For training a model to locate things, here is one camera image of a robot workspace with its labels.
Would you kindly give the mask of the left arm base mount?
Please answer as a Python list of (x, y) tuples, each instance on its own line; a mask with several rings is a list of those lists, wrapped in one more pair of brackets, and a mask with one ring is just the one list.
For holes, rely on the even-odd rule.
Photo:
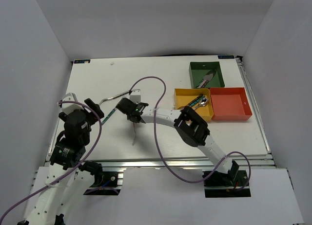
[(87, 196), (118, 196), (120, 189), (118, 188), (118, 172), (104, 171), (102, 165), (96, 167), (87, 166), (86, 169), (91, 172), (94, 177), (93, 184), (85, 191)]

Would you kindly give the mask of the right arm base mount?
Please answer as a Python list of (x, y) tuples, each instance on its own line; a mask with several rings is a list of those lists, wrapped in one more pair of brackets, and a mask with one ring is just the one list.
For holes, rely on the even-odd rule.
[(204, 191), (206, 198), (247, 198), (251, 197), (248, 174), (245, 170), (239, 170), (236, 178), (231, 182), (229, 179), (221, 177), (215, 172), (210, 178), (204, 181)]

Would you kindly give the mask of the teal handle spoon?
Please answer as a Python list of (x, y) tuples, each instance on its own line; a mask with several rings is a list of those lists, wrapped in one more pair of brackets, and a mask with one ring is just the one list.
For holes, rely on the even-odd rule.
[(207, 96), (200, 94), (198, 97), (196, 97), (195, 99), (193, 99), (191, 102), (189, 102), (187, 104), (187, 106), (189, 107), (194, 107), (195, 105), (199, 105), (199, 104), (207, 104), (209, 102), (209, 99)]

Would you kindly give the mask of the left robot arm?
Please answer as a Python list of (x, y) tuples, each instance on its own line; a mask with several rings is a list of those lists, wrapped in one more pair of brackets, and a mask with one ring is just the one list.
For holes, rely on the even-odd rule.
[(45, 189), (39, 193), (31, 213), (21, 225), (64, 225), (86, 190), (103, 180), (102, 165), (87, 161), (91, 126), (104, 117), (91, 99), (79, 103), (67, 94), (59, 103), (64, 130), (58, 135), (50, 158)]

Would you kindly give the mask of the teal handle knife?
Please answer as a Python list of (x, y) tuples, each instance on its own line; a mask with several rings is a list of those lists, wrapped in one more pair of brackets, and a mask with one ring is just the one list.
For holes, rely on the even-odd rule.
[(200, 89), (200, 88), (210, 88), (208, 87), (208, 84), (210, 83), (210, 81), (212, 81), (212, 79), (214, 78), (214, 76), (217, 73), (217, 69), (213, 69), (208, 71), (204, 77), (202, 78), (202, 80), (196, 85), (196, 89)]

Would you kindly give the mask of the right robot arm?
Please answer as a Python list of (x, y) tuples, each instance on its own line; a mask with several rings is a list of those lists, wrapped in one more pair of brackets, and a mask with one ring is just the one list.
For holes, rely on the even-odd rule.
[[(147, 103), (135, 103), (123, 98), (116, 105), (116, 109), (125, 114), (127, 120), (133, 123), (153, 124), (158, 154), (165, 167), (179, 180), (196, 184), (212, 177), (222, 185), (235, 185), (238, 179), (239, 165), (216, 144), (208, 129), (207, 122), (191, 107), (186, 106), (181, 110), (166, 110), (153, 108)], [(157, 124), (174, 128), (184, 143), (199, 149), (213, 163), (214, 169), (211, 173), (197, 181), (186, 180), (177, 175), (166, 163), (160, 151), (156, 133)]]

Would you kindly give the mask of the dark handle fork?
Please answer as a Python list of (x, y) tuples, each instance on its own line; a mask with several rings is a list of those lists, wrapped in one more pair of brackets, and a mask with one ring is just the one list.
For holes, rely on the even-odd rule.
[(104, 102), (107, 102), (107, 101), (115, 100), (115, 99), (120, 98), (120, 97), (122, 97), (122, 96), (124, 96), (124, 95), (128, 95), (128, 94), (130, 94), (131, 92), (132, 92), (131, 90), (128, 90), (128, 91), (122, 92), (122, 93), (120, 93), (120, 94), (117, 94), (117, 95), (115, 95), (115, 96), (113, 96), (113, 97), (104, 98), (104, 99), (102, 99), (102, 100), (99, 102), (99, 105), (101, 105), (101, 104), (103, 104)]

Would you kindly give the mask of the teal handle fork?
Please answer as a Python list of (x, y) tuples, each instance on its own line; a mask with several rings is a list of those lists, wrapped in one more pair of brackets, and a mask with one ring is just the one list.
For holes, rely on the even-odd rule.
[(101, 122), (101, 125), (103, 126), (109, 119), (110, 117), (115, 113), (117, 109), (116, 108), (113, 108), (109, 113), (108, 115), (102, 120)]

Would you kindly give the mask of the pink handle fork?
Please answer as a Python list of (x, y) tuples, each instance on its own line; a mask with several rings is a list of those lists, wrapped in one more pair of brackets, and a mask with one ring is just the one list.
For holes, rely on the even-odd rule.
[(133, 123), (133, 132), (134, 132), (134, 137), (133, 137), (133, 141), (132, 141), (132, 146), (135, 145), (135, 143), (136, 143), (136, 138), (137, 138), (136, 124), (135, 124), (135, 123)]

